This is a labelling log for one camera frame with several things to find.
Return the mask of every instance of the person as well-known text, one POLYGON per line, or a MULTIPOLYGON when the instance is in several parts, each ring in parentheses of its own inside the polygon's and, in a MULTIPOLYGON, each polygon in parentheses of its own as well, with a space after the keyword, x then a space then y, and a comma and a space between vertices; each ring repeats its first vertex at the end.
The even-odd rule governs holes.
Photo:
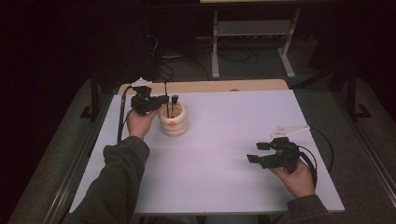
MULTIPOLYGON (((64 224, 131 223, 149 157, 144 137, 157 114, 158 110, 146 116, 130 111, 127 118, 129 136, 115 146, 104 148, 106 166, 91 183, 79 206, 64 218, 64 224)), ((331 223, 329 218, 323 218, 328 211, 316 195, 309 168, 302 161, 298 162, 292 174, 282 168, 271 171, 296 197, 288 202, 291 223, 331 223)), ((207 219, 206 223, 216 222, 207 219)))

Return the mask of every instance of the gray sleeve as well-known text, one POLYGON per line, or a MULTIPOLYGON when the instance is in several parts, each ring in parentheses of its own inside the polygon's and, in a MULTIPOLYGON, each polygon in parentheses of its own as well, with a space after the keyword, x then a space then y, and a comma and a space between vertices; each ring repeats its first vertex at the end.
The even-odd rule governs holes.
POLYGON ((104 156, 106 166, 64 223, 130 223, 149 147, 137 137, 128 137, 105 147, 104 156))
POLYGON ((306 196, 288 202, 291 223, 334 223, 318 195, 306 196))

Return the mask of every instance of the white bracket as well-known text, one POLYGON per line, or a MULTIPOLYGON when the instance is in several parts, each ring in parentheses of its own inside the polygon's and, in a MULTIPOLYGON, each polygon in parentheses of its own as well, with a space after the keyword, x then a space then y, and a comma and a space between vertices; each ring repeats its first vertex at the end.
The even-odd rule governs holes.
POLYGON ((152 81, 146 81, 142 77, 139 78, 136 82, 132 83, 132 87, 142 87, 142 86, 150 86, 152 81))
POLYGON ((287 137, 295 133, 300 133, 303 131, 309 130, 309 126, 289 126, 289 127, 280 127, 277 126, 275 131, 271 134, 272 138, 280 138, 287 137))

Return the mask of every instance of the white table surface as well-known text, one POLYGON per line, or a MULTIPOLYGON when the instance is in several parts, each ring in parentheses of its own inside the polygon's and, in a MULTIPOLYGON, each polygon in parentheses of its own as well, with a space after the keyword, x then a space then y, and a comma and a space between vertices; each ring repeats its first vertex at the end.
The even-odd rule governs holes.
MULTIPOLYGON (((152 122, 145 137, 151 152, 135 212, 158 216, 287 211, 286 202, 293 196, 272 172, 249 163, 247 154, 274 154, 274 150, 259 151, 256 143, 270 142, 270 134, 278 125, 306 125, 293 91, 177 94, 187 107, 190 127, 183 135, 170 137, 162 133, 158 118, 152 122)), ((131 97, 127 96, 125 111, 130 109, 131 97)), ((119 116, 120 96, 116 95, 70 211, 78 206, 88 186, 105 166, 104 146, 117 143, 119 116)), ((126 127, 122 136, 127 136, 126 127)), ((317 195, 327 209, 345 210, 311 132, 292 135, 290 141, 315 155, 317 195)))

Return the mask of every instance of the wire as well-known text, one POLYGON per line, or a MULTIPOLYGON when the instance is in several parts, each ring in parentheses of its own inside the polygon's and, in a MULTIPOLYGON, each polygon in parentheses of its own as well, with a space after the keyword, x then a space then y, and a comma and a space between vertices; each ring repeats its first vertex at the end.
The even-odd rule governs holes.
POLYGON ((123 126, 125 126, 126 120, 128 119, 128 117, 129 117, 129 115, 131 114, 131 112, 132 112, 132 110, 128 111, 128 114, 126 114, 125 120, 124 120, 124 122, 122 123, 122 128, 123 128, 123 126))
MULTIPOLYGON (((226 42, 226 40, 228 38, 229 38, 228 36, 222 38, 221 41, 218 43, 218 46, 222 46, 223 43, 226 42)), ((210 39, 209 43, 204 44, 203 46, 197 47, 196 51, 198 54, 207 53, 207 52, 213 50, 213 39, 212 39, 212 37, 210 37, 209 39, 210 39)))
POLYGON ((330 164, 329 164, 329 168, 327 168, 327 171, 330 172, 332 170, 332 165, 334 163, 334 148, 332 147, 332 143, 330 142, 329 138, 327 138, 324 133, 322 133, 321 131, 319 131, 316 128, 311 127, 312 130, 314 130, 315 132, 319 133, 327 142, 327 144, 329 145, 330 148, 330 152, 331 152, 331 158, 330 158, 330 164))
POLYGON ((117 142, 119 142, 121 140, 121 136, 122 136, 122 130, 123 130, 123 126, 124 126, 124 122, 122 122, 123 120, 123 115, 124 115, 124 110, 125 110, 125 98, 126 98, 126 92, 131 89, 132 86, 128 86, 127 88, 125 88, 122 96, 121 96, 121 104, 120 104, 120 121, 119 121, 119 131, 117 134, 117 142))
POLYGON ((160 64, 160 65, 158 66, 158 69, 160 70, 160 77, 163 79, 163 82, 164 82, 164 83, 167 83, 167 82, 169 82, 170 80, 175 81, 175 80, 174 80, 174 73, 175 73, 175 72, 174 72, 174 70, 173 70, 173 68, 172 68, 171 66, 169 66, 169 65, 167 65, 167 64, 160 64), (166 73, 165 71, 163 71, 163 69, 161 68, 161 66, 167 67, 167 68, 170 70, 170 73, 166 73), (165 75, 168 75, 169 78, 168 78, 168 79, 165 79, 165 77, 161 74, 161 72, 164 73, 165 75))
POLYGON ((206 68, 203 65, 201 65, 200 63, 196 62, 195 60, 188 60, 188 59, 186 59, 186 60, 177 60, 177 59, 174 59, 174 60, 171 60, 171 62, 167 62, 167 63, 194 63, 194 64, 200 66, 204 70, 204 72, 206 74, 206 79, 208 81, 210 80, 209 73, 206 71, 206 68))
POLYGON ((317 159, 315 158, 314 154, 312 154, 312 152, 310 150, 308 150, 308 148, 306 148, 306 147, 302 147, 302 146, 298 146, 298 147, 305 149, 307 152, 309 152, 309 154, 311 154, 311 156, 312 156, 312 158, 314 159, 314 162, 315 162, 315 170, 317 170, 318 169, 317 159))
POLYGON ((146 37, 150 37, 150 38, 153 38, 155 40, 154 47, 152 48, 152 50, 148 51, 148 53, 151 54, 151 56, 154 56, 155 55, 155 49, 158 47, 158 43, 159 43, 158 39, 157 39, 157 37, 155 37, 155 35, 146 35, 146 37))
MULTIPOLYGON (((227 39, 224 39, 222 42, 220 42, 221 44, 222 43, 225 43, 225 44, 227 44, 227 41, 226 41, 227 39)), ((246 41, 246 40, 248 40, 248 38, 243 38, 243 39, 241 39, 237 44, 239 44, 239 45, 241 45, 242 47, 246 47, 246 45, 243 43, 244 41, 246 41)), ((270 44, 273 44, 274 42, 276 42, 276 39, 273 39, 272 41, 270 41, 269 43, 267 43, 267 44, 265 44, 263 47, 265 48, 265 47, 267 47, 267 46, 269 46, 270 44)), ((231 51, 231 53, 225 53, 223 50, 219 50, 218 51, 218 55, 222 58, 222 59, 224 59, 224 60, 226 60, 226 61, 229 61, 229 62, 232 62, 232 63, 243 63, 243 64, 254 64, 254 63, 257 63, 258 61, 259 61, 259 54, 262 52, 262 50, 259 50, 259 51, 253 51, 253 50, 250 50, 250 51, 245 51, 245 50, 236 50, 236 49, 234 49, 234 48, 232 48, 232 46, 231 45, 229 45, 229 44, 227 44, 227 45, 225 45, 225 46, 223 46, 223 47, 225 47, 225 48, 229 48, 230 49, 230 51, 231 51), (235 51, 240 51, 240 52, 242 52, 242 53, 245 53, 247 56, 245 57, 245 58, 238 58, 238 57, 236 57, 236 56, 234 56, 233 55, 233 53, 235 52, 235 51)))

